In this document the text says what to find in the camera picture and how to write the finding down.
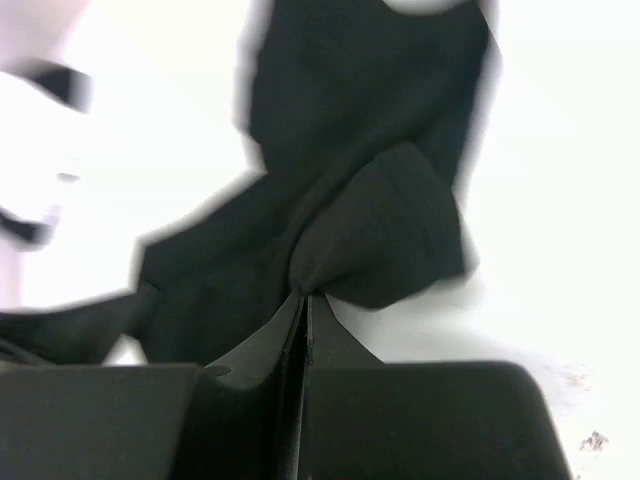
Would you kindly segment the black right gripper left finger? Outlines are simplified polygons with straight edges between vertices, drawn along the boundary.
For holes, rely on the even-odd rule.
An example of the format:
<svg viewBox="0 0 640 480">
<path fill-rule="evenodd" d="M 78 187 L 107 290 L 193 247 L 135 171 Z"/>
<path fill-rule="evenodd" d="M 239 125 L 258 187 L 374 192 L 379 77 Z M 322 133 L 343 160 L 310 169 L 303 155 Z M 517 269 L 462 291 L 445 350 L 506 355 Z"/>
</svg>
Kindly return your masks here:
<svg viewBox="0 0 640 480">
<path fill-rule="evenodd" d="M 263 327 L 207 367 L 211 390 L 203 446 L 208 479 L 289 477 L 303 307 L 304 298 L 291 293 Z"/>
</svg>

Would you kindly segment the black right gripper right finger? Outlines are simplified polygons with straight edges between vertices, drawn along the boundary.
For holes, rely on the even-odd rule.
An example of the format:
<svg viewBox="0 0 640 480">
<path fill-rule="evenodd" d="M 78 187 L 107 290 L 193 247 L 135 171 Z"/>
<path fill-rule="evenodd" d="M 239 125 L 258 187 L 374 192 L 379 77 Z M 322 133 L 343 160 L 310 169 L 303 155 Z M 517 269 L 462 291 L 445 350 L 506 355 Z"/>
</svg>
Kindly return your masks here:
<svg viewBox="0 0 640 480">
<path fill-rule="evenodd" d="M 370 374 L 383 363 L 337 320 L 328 300 L 307 305 L 302 413 L 304 479 L 375 477 L 374 409 Z"/>
</svg>

